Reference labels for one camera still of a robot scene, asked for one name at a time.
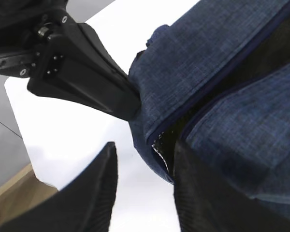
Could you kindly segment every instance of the white surface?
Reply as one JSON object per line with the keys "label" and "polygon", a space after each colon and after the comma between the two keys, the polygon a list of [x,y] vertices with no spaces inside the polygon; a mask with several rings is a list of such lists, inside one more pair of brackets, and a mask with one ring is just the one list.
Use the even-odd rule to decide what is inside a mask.
{"label": "white surface", "polygon": [[[152,32],[172,24],[196,0],[116,0],[90,24],[125,72]],[[111,232],[180,231],[173,186],[155,175],[132,144],[127,122],[76,103],[39,98],[26,90],[27,80],[5,84],[36,176],[59,190],[115,141],[119,180]]]}

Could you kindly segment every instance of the navy zipper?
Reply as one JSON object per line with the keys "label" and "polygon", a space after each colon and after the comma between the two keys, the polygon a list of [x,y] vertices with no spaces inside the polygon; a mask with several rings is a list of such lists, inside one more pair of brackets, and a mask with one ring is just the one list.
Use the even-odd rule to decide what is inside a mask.
{"label": "navy zipper", "polygon": [[228,76],[242,61],[252,53],[257,46],[266,39],[278,26],[290,15],[290,1],[259,31],[259,33],[246,44],[246,46],[236,54],[229,63],[224,66],[210,82],[196,92],[185,104],[179,107],[171,116],[165,119],[157,129],[149,136],[147,144],[152,145],[160,134],[165,132],[174,122],[176,122],[185,112],[187,112],[196,102],[208,94],[221,80]]}

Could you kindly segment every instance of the fabric bag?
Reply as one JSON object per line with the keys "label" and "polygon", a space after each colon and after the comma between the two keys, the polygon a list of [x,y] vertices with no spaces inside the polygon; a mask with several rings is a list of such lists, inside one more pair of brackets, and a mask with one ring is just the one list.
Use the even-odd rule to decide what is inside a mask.
{"label": "fabric bag", "polygon": [[201,0],[148,41],[129,79],[144,161],[173,183],[177,140],[290,219],[290,0]]}

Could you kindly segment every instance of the blue fabric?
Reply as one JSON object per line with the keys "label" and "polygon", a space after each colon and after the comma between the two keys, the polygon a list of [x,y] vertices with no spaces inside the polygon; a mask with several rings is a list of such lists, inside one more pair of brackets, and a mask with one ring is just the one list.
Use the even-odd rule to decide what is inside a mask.
{"label": "blue fabric", "polygon": [[[148,138],[208,83],[290,0],[202,0],[148,41],[129,80],[142,108],[136,149],[171,182]],[[290,218],[290,64],[217,104],[187,142],[235,188]]]}
{"label": "blue fabric", "polygon": [[290,205],[290,64],[219,100],[187,143],[248,197]]}

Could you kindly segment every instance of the black mechanical arm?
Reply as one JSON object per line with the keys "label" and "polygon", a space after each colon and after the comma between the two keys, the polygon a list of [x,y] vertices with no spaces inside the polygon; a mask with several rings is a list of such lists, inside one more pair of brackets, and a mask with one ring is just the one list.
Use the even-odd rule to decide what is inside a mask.
{"label": "black mechanical arm", "polygon": [[123,120],[140,107],[137,90],[68,0],[0,0],[0,74],[30,78],[41,97],[80,103]]}

